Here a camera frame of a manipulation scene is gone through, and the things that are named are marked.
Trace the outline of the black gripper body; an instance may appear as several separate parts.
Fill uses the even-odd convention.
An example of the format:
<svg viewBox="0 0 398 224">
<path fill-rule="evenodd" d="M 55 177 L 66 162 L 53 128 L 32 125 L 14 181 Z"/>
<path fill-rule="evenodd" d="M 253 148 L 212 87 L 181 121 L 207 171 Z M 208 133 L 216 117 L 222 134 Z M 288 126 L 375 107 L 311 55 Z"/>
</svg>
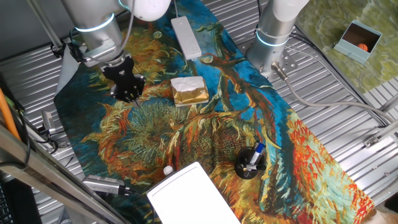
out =
<svg viewBox="0 0 398 224">
<path fill-rule="evenodd" d="M 126 57 L 124 62 L 115 67 L 104 67 L 103 74 L 107 79 L 114 82 L 118 90 L 130 90 L 138 84 L 132 70 L 134 61 L 131 57 Z"/>
</svg>

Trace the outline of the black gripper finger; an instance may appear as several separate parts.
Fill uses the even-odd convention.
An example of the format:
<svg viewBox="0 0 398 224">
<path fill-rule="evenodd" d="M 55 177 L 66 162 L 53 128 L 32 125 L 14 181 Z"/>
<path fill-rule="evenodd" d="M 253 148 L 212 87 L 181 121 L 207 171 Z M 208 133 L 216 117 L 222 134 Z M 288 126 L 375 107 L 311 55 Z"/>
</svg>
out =
<svg viewBox="0 0 398 224">
<path fill-rule="evenodd" d="M 133 101 L 133 97 L 129 94 L 129 92 L 118 90 L 116 86 L 113 86 L 110 90 L 110 96 L 114 99 L 124 101 L 130 103 Z"/>
<path fill-rule="evenodd" d="M 146 79 L 143 75 L 141 74 L 135 74 L 134 75 L 136 83 L 133 86 L 133 93 L 134 93 L 134 102 L 136 106 L 140 106 L 141 102 L 139 98 L 142 96 L 142 93 L 144 91 L 144 86 L 146 84 Z"/>
</svg>

